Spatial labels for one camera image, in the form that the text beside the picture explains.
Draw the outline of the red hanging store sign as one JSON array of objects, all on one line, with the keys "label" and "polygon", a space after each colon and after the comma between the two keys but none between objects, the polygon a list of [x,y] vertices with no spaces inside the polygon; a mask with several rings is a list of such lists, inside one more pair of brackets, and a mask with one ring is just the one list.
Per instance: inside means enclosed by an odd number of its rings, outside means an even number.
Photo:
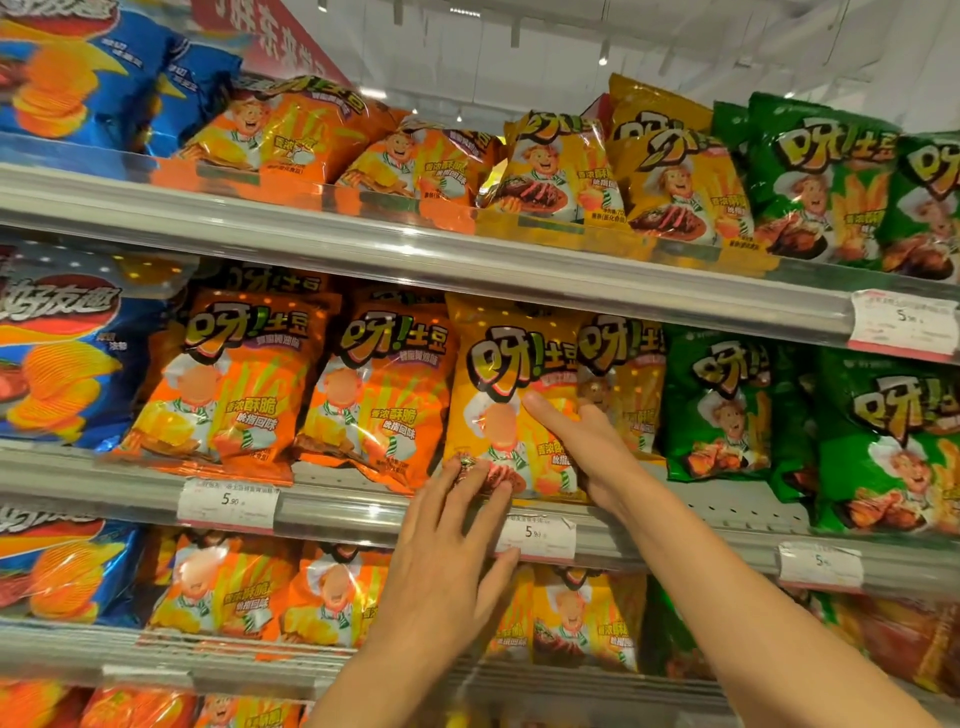
[{"label": "red hanging store sign", "polygon": [[313,74],[342,86],[351,83],[283,0],[189,1],[202,28],[251,36],[244,71],[271,78]]}]

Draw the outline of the person's left forearm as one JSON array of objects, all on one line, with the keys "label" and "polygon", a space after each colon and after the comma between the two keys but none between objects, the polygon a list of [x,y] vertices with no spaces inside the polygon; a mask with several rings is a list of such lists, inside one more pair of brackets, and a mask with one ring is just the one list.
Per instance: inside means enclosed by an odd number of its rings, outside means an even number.
[{"label": "person's left forearm", "polygon": [[431,637],[369,637],[318,698],[304,728],[403,728],[464,648]]}]

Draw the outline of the white shelf price tag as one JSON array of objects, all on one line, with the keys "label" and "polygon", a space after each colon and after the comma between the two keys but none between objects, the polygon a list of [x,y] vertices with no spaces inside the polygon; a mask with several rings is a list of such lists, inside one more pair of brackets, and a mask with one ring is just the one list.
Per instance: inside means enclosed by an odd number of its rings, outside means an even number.
[{"label": "white shelf price tag", "polygon": [[777,581],[783,586],[863,594],[861,551],[813,540],[783,541],[776,548]]},{"label": "white shelf price tag", "polygon": [[175,516],[190,528],[272,535],[281,489],[244,480],[191,477],[179,493]]},{"label": "white shelf price tag", "polygon": [[527,561],[573,565],[577,552],[577,524],[563,516],[510,514],[506,517],[493,553],[512,549]]},{"label": "white shelf price tag", "polygon": [[956,301],[866,289],[852,293],[850,302],[850,350],[941,363],[960,356]]}]

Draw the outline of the person's right hand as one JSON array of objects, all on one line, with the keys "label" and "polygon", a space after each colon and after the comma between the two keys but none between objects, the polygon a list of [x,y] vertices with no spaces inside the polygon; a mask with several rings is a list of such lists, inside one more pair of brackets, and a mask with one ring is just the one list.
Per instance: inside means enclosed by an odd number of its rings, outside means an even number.
[{"label": "person's right hand", "polygon": [[627,525],[628,497],[644,472],[598,406],[580,397],[577,413],[582,419],[582,457],[567,454],[585,477],[580,487],[594,504]]}]

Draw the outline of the person's left hand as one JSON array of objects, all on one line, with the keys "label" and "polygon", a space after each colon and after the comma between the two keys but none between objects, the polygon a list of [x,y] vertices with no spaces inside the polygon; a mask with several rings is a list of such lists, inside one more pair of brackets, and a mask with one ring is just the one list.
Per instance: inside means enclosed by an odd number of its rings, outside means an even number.
[{"label": "person's left hand", "polygon": [[449,534],[449,492],[460,477],[460,463],[451,460],[431,478],[438,480],[436,533],[402,551],[395,548],[363,647],[370,637],[431,638],[463,644],[460,658],[492,621],[480,618],[480,580],[498,556],[494,546],[512,504],[512,488],[496,486],[469,525],[467,511],[462,535],[456,537]]}]

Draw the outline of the green potato snack packet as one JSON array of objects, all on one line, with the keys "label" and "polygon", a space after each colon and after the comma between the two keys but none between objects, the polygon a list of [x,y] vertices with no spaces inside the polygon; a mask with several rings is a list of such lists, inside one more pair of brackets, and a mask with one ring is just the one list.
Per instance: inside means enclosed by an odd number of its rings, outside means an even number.
[{"label": "green potato snack packet", "polygon": [[883,272],[960,284],[960,129],[899,137],[876,239]]},{"label": "green potato snack packet", "polygon": [[647,578],[640,645],[642,673],[671,680],[716,680],[714,670],[654,576]]},{"label": "green potato snack packet", "polygon": [[771,472],[770,343],[666,323],[662,453],[669,480],[766,480]]},{"label": "green potato snack packet", "polygon": [[784,504],[813,499],[819,492],[815,355],[808,345],[774,346],[769,485]]},{"label": "green potato snack packet", "polygon": [[814,378],[815,526],[960,537],[960,368],[821,347]]},{"label": "green potato snack packet", "polygon": [[711,135],[720,140],[730,154],[747,154],[750,139],[750,109],[738,103],[715,101]]},{"label": "green potato snack packet", "polygon": [[878,270],[902,128],[764,92],[748,106],[753,239],[782,258]]}]

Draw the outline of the yellow potato snack packet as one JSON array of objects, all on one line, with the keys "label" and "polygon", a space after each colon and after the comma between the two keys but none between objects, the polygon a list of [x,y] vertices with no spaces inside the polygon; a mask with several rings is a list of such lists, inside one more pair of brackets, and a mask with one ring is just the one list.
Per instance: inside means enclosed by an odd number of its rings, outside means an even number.
[{"label": "yellow potato snack packet", "polygon": [[586,504],[570,455],[522,396],[534,392],[576,415],[578,338],[589,314],[450,292],[445,300],[460,346],[444,460],[459,459],[463,472],[488,461],[486,490],[505,482],[517,499]]},{"label": "yellow potato snack packet", "polygon": [[487,208],[629,231],[597,118],[532,110],[504,133],[507,163]]},{"label": "yellow potato snack packet", "polygon": [[637,674],[646,593],[642,572],[535,565],[534,663]]},{"label": "yellow potato snack packet", "polygon": [[718,139],[681,127],[653,130],[623,142],[615,171],[635,232],[719,248],[757,247],[746,191]]},{"label": "yellow potato snack packet", "polygon": [[606,139],[641,138],[665,129],[708,132],[713,111],[686,96],[611,74],[608,78],[610,116]]},{"label": "yellow potato snack packet", "polygon": [[579,331],[579,395],[606,414],[637,458],[654,453],[666,358],[658,321],[594,313]]},{"label": "yellow potato snack packet", "polygon": [[535,570],[521,564],[515,572],[506,608],[482,653],[486,662],[533,664]]}]

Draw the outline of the blue ridged chips packet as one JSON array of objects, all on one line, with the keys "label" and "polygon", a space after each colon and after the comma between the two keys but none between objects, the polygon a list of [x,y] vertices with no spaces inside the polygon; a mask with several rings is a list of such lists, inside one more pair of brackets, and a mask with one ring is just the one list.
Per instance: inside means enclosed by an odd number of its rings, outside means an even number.
[{"label": "blue ridged chips packet", "polygon": [[146,530],[0,505],[0,617],[134,627]]},{"label": "blue ridged chips packet", "polygon": [[195,30],[174,36],[141,128],[147,155],[171,157],[220,113],[248,42],[249,36],[238,32]]},{"label": "blue ridged chips packet", "polygon": [[106,451],[197,255],[0,233],[0,440]]},{"label": "blue ridged chips packet", "polygon": [[171,0],[0,0],[0,133],[131,151],[179,39]]}]

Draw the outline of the orange potato snack packet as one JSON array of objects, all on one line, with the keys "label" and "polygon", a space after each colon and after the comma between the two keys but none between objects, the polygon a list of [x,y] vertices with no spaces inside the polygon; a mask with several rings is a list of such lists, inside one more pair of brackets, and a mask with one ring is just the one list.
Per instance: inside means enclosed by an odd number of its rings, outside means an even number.
[{"label": "orange potato snack packet", "polygon": [[108,454],[185,477],[293,484],[290,450],[338,293],[204,288],[181,352]]},{"label": "orange potato snack packet", "polygon": [[407,118],[362,151],[335,185],[473,208],[503,154],[498,136]]},{"label": "orange potato snack packet", "polygon": [[284,642],[358,649],[377,616],[392,552],[307,540],[280,619]]},{"label": "orange potato snack packet", "polygon": [[301,552],[297,540],[187,530],[176,541],[170,582],[146,627],[277,642]]},{"label": "orange potato snack packet", "polygon": [[296,701],[210,694],[194,728],[300,728],[303,710]]},{"label": "orange potato snack packet", "polygon": [[368,147],[396,131],[403,115],[323,77],[239,79],[223,111],[175,156],[332,184]]},{"label": "orange potato snack packet", "polygon": [[79,728],[191,728],[198,696],[158,688],[99,687]]},{"label": "orange potato snack packet", "polygon": [[284,293],[301,297],[332,291],[330,274],[276,264],[222,263],[208,282],[215,288],[246,293]]},{"label": "orange potato snack packet", "polygon": [[412,496],[445,432],[458,347],[441,296],[360,297],[318,376],[294,439],[297,459],[352,466]]},{"label": "orange potato snack packet", "polygon": [[91,695],[57,681],[0,679],[0,728],[80,728]]}]

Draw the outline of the person's right forearm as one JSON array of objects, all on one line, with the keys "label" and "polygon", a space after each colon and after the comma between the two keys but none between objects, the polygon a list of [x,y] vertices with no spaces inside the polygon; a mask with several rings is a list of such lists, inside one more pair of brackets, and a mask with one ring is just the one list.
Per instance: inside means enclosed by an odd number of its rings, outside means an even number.
[{"label": "person's right forearm", "polygon": [[629,458],[589,477],[665,588],[746,728],[942,728]]}]

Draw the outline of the red snack packet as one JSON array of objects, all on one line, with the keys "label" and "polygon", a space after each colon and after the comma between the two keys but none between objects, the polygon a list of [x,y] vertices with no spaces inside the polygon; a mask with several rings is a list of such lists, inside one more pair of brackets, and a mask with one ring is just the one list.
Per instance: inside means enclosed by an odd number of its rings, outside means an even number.
[{"label": "red snack packet", "polygon": [[810,591],[807,609],[884,673],[960,698],[960,603]]}]

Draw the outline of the grey metal store shelf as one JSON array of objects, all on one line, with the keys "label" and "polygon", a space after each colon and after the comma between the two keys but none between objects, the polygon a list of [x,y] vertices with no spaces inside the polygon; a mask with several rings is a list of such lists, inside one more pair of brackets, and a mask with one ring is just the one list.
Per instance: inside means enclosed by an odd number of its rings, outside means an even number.
[{"label": "grey metal store shelf", "polygon": [[[960,540],[930,535],[857,535],[813,530],[807,509],[779,502],[754,481],[681,483],[655,462],[642,467],[713,528],[757,572],[778,577],[784,547],[857,552],[861,589],[874,596],[960,601]],[[294,465],[280,488],[276,535],[388,549],[395,545],[407,498],[367,480],[354,468]],[[115,519],[174,527],[185,479],[130,463],[111,463],[72,446],[0,440],[0,505],[10,519],[23,511]],[[595,506],[520,501],[517,512],[565,518],[576,527],[574,563],[613,570],[640,568],[642,557],[612,516]]]},{"label": "grey metal store shelf", "polygon": [[[77,686],[306,701],[319,698],[353,656],[331,647],[0,617],[0,677]],[[469,659],[455,664],[432,701],[545,722],[733,713],[716,683]]]},{"label": "grey metal store shelf", "polygon": [[851,296],[859,291],[2,162],[0,224],[842,349],[854,328]]}]

